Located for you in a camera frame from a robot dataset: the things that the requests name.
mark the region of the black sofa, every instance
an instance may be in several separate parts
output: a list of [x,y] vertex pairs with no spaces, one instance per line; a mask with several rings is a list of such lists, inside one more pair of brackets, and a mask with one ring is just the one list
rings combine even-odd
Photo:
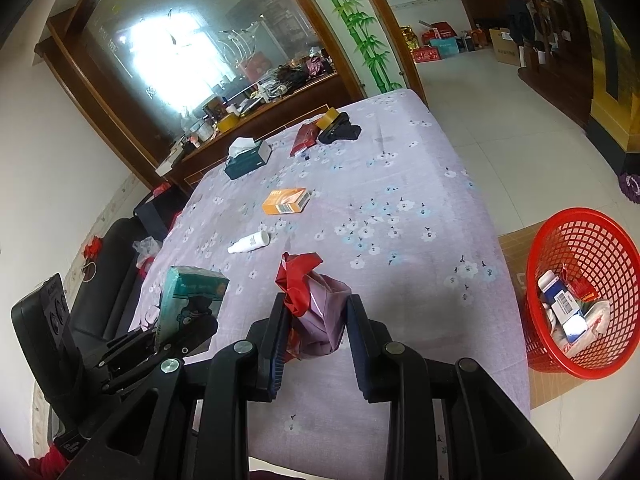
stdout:
[[119,219],[104,235],[95,277],[80,286],[69,320],[83,356],[128,332],[143,281],[133,242],[147,236],[138,218]]

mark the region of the dark green tissue box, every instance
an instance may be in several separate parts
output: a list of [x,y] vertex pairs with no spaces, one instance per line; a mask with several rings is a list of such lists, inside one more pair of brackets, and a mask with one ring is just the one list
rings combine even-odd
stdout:
[[270,156],[271,146],[261,140],[252,150],[230,158],[226,162],[225,173],[231,180],[235,180],[264,166],[269,161]]

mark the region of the staircase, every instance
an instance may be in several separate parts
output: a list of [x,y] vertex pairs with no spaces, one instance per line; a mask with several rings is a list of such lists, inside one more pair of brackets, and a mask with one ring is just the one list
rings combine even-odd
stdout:
[[526,66],[518,76],[585,128],[593,97],[593,65],[582,4],[580,0],[524,1],[534,20],[536,41],[525,42]]

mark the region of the basket rim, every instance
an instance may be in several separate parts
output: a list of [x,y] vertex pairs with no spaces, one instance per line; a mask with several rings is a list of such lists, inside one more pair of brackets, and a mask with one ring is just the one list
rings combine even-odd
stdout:
[[535,265],[537,257],[540,253],[540,249],[542,248],[542,243],[546,236],[556,228],[568,222],[575,221],[591,221],[598,225],[602,225],[610,233],[612,233],[617,238],[617,240],[620,241],[620,243],[628,253],[629,258],[631,259],[632,266],[636,272],[636,276],[638,277],[639,285],[640,254],[638,253],[638,249],[636,248],[633,240],[629,237],[628,234],[626,234],[625,230],[620,227],[619,224],[617,224],[616,221],[609,218],[607,215],[601,213],[600,211],[596,211],[595,209],[589,209],[586,207],[569,208],[553,215],[542,225],[531,245],[529,257],[527,258],[527,308],[529,309],[533,326],[536,330],[536,333],[538,334],[538,337],[540,338],[540,341],[542,342],[542,346],[546,349],[548,357],[558,362],[558,364],[561,365],[561,367],[571,375],[585,380],[595,380],[607,377],[615,373],[620,368],[622,368],[622,366],[633,355],[636,347],[638,346],[638,342],[640,342],[640,316],[636,321],[636,326],[634,327],[631,339],[627,343],[626,348],[616,358],[615,361],[604,368],[592,369],[577,365],[571,359],[566,357],[562,350],[558,348],[558,345],[554,342],[551,334],[547,329],[546,316],[543,315],[544,309],[540,305],[540,299],[538,297],[538,279],[535,274]]

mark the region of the bright window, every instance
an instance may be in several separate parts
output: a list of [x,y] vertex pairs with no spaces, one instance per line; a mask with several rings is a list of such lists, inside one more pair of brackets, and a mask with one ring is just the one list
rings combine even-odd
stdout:
[[131,27],[128,38],[135,70],[179,112],[193,110],[225,76],[236,77],[198,21],[189,12],[147,18]]

